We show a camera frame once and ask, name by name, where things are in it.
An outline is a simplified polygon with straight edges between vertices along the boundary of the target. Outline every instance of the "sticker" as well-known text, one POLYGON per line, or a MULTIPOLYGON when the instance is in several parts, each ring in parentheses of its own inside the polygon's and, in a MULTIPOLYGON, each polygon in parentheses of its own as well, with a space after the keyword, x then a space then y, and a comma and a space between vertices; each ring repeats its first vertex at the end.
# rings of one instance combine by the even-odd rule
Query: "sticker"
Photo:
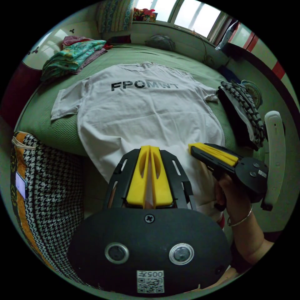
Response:
POLYGON ((138 293, 164 293, 163 271, 137 271, 138 293))
POLYGON ((267 178, 267 174, 264 173, 263 171, 259 170, 258 173, 259 173, 259 175, 264 176, 265 178, 267 178))

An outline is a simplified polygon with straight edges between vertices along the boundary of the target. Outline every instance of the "hand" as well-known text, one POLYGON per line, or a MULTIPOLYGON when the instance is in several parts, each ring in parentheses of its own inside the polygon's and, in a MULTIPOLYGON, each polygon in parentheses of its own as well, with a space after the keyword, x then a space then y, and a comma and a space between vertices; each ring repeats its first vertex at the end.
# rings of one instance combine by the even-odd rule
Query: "hand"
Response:
POLYGON ((251 203, 248 195, 237 187, 232 179, 224 174, 215 185, 216 201, 220 205, 225 204, 232 223, 237 223, 245 218, 250 209, 251 203))

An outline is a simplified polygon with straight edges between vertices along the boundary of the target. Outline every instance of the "bracelet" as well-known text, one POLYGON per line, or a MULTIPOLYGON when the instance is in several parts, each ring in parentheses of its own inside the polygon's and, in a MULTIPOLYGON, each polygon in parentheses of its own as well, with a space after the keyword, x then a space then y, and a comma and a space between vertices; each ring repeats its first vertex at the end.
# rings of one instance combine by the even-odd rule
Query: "bracelet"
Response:
POLYGON ((252 204, 251 204, 251 209, 250 209, 250 211, 249 211, 249 214, 248 214, 242 221, 237 222, 237 223, 235 223, 235 224, 231 224, 231 223, 229 222, 229 220, 230 220, 230 217, 229 217, 228 220, 227 220, 227 225, 230 226, 230 227, 233 227, 233 226, 237 226, 237 225, 241 224, 242 222, 244 222, 244 221, 250 216, 251 211, 252 211, 252 204))

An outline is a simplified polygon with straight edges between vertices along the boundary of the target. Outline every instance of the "pink cloth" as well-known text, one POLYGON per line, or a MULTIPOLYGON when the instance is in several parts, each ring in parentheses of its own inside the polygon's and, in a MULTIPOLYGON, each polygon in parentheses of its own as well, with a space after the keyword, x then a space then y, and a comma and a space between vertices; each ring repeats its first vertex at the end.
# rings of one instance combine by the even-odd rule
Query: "pink cloth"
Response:
POLYGON ((80 73, 85 66, 87 66, 89 63, 91 63, 96 58, 98 58, 100 55, 102 55, 102 54, 104 54, 106 52, 107 52, 107 50, 105 50, 104 48, 101 48, 100 50, 96 50, 91 56, 89 56, 83 62, 83 64, 80 66, 80 68, 78 68, 75 72, 72 72, 72 74, 78 74, 78 73, 80 73))
POLYGON ((86 42, 86 41, 93 41, 93 39, 87 37, 77 37, 75 35, 67 36, 62 41, 62 48, 64 49, 65 47, 71 46, 75 43, 86 42))

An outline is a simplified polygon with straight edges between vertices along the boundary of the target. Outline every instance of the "striped cloth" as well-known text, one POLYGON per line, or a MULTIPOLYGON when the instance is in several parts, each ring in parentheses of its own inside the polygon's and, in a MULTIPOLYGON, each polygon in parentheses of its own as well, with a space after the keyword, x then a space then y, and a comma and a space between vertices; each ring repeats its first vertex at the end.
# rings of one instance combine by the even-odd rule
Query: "striped cloth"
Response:
POLYGON ((263 147, 263 141, 265 138, 263 130, 264 125, 251 95, 246 91, 243 85, 236 83, 234 80, 231 80, 231 83, 222 81, 221 86, 231 93, 240 103, 253 127, 255 137, 253 142, 258 148, 263 147))
POLYGON ((105 0, 97 11, 98 31, 116 32, 131 29, 134 0, 105 0))

